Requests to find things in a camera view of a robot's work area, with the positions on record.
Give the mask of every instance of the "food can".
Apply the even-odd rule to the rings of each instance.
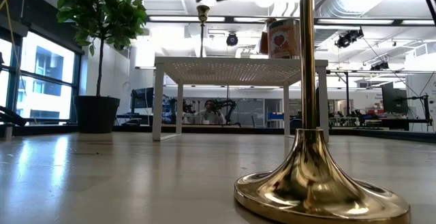
[[[268,56],[270,59],[300,58],[300,21],[285,19],[268,26]]]

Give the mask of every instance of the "gold metal stand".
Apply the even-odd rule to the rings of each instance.
[[[199,5],[197,6],[197,11],[198,11],[198,20],[200,20],[200,27],[201,27],[201,44],[200,44],[200,57],[203,57],[203,41],[204,41],[204,23],[207,21],[208,18],[208,14],[209,14],[209,10],[211,10],[209,8],[209,6],[207,5]]]
[[[239,178],[236,200],[269,219],[295,224],[410,224],[409,204],[394,193],[353,180],[333,161],[316,129],[313,0],[300,2],[302,114],[285,162],[273,172]]]

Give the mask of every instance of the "black plant pot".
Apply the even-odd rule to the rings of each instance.
[[[75,96],[80,133],[110,133],[114,126],[120,99],[112,97]]]

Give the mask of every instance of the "wooden floor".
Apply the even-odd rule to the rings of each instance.
[[[0,142],[0,223],[270,223],[235,204],[234,181],[273,170],[280,135],[49,135]],[[435,223],[436,144],[331,137],[354,178],[402,195],[413,224]]]

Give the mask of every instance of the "table leg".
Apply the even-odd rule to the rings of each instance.
[[[328,97],[327,97],[327,73],[326,68],[318,69],[318,82],[320,89],[320,127],[324,130],[324,139],[329,141],[329,126],[328,126]]]
[[[155,78],[155,109],[153,111],[153,141],[161,140],[162,128],[162,98],[164,96],[164,65],[156,64]]]
[[[289,83],[285,82],[283,84],[283,111],[284,115],[284,123],[285,123],[285,136],[289,136],[291,134],[291,125],[290,125],[290,113],[289,113]]]
[[[182,134],[182,119],[183,119],[183,82],[178,81],[177,89],[177,123],[176,134]]]

